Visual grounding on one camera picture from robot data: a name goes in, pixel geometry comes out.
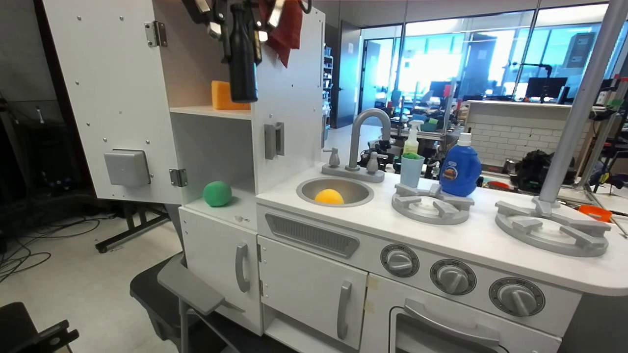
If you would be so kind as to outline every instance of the oven window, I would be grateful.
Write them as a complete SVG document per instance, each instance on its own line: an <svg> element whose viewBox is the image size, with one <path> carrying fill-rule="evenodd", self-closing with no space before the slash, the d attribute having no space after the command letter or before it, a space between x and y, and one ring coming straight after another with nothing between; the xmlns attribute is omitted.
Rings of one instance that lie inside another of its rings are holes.
<svg viewBox="0 0 628 353"><path fill-rule="evenodd" d="M404 315L392 317L394 353L504 353L504 350L485 348L473 342L463 342L438 332Z"/></svg>

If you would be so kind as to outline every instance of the toy kitchen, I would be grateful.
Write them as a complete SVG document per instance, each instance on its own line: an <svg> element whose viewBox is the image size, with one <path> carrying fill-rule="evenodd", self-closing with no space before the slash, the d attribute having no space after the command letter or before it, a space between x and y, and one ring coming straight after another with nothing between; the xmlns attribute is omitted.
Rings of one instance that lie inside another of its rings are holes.
<svg viewBox="0 0 628 353"><path fill-rule="evenodd" d="M208 36L220 17L196 24L180 0L45 11L98 197L180 205L186 271L220 297L214 313L255 336L312 353L555 353L583 299L628 297L626 240L555 209L551 193L459 199L355 168L359 122L381 113L357 118L349 162L322 158L316 9L286 67L257 44L257 99L241 111L210 101L239 54ZM222 209L202 199L214 181L231 187ZM316 203L328 189L343 205Z"/></svg>

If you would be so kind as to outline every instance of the oven door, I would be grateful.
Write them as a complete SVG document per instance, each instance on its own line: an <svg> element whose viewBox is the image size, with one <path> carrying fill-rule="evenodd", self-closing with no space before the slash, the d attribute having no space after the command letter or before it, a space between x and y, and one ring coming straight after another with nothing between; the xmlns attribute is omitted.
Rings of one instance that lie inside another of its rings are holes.
<svg viewBox="0 0 628 353"><path fill-rule="evenodd" d="M555 353L559 344L543 332L369 275L365 353Z"/></svg>

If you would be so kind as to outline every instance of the stove burner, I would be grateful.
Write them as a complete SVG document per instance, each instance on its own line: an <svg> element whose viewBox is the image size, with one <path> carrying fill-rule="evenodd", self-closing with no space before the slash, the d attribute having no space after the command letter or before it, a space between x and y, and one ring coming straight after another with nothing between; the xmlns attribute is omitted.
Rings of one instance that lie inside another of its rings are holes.
<svg viewBox="0 0 628 353"><path fill-rule="evenodd" d="M404 185L394 185L396 195L392 197L392 209L412 220L426 224L443 224L455 226L463 224L469 219L469 209L473 201L447 197L434 185L430 191L408 189Z"/></svg>
<svg viewBox="0 0 628 353"><path fill-rule="evenodd" d="M553 213L528 211L506 203L496 203L496 226L508 236L540 250L571 258L600 258L606 254L606 224L593 220L571 220Z"/></svg>

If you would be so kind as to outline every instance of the green ball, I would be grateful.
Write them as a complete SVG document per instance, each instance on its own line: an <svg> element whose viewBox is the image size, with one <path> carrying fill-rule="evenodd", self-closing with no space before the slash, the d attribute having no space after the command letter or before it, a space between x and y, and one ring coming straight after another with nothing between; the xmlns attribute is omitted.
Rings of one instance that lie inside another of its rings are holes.
<svg viewBox="0 0 628 353"><path fill-rule="evenodd" d="M204 187L202 201L212 209L224 209L231 203L231 187L224 181L214 181Z"/></svg>

